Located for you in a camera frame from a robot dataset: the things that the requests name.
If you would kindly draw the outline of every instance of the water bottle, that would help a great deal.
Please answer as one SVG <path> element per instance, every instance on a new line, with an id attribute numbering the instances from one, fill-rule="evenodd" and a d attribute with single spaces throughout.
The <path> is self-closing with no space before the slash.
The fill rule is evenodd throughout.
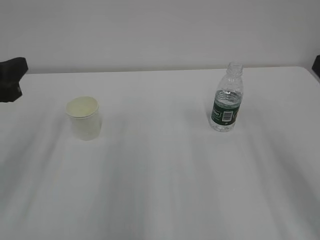
<path id="1" fill-rule="evenodd" d="M 215 92 L 210 125 L 219 132 L 228 132 L 235 126 L 244 94 L 242 70 L 242 64 L 231 62 Z"/>

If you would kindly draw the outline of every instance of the white wall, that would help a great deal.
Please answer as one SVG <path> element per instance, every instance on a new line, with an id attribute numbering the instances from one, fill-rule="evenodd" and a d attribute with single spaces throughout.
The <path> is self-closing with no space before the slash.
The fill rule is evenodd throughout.
<path id="1" fill-rule="evenodd" d="M 300 65 L 320 54 L 320 0 L 2 0 L 0 61 L 30 72 Z"/>

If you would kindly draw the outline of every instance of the white cup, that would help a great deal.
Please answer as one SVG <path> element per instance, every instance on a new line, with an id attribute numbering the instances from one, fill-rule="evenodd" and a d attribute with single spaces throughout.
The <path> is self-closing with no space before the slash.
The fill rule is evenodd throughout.
<path id="1" fill-rule="evenodd" d="M 65 112 L 76 138 L 89 141 L 99 136 L 101 122 L 98 109 L 97 100 L 90 96 L 80 96 L 66 104 Z"/>

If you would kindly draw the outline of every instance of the black object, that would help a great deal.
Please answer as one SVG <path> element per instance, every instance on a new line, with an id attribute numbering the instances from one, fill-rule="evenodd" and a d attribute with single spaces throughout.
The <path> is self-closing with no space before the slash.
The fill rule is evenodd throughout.
<path id="1" fill-rule="evenodd" d="M 315 74 L 320 78 L 320 55 L 315 58 L 314 64 L 312 66 L 312 70 Z"/>
<path id="2" fill-rule="evenodd" d="M 22 96 L 19 82 L 27 71 L 24 57 L 0 62 L 0 102 L 14 102 Z"/>

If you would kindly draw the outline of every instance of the green bottle label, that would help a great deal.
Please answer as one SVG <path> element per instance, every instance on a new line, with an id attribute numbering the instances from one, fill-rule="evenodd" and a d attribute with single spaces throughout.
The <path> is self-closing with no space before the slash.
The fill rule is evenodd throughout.
<path id="1" fill-rule="evenodd" d="M 223 126 L 231 125 L 236 121 L 239 107 L 240 106 L 234 108 L 223 108 L 214 102 L 211 118 L 216 124 Z"/>

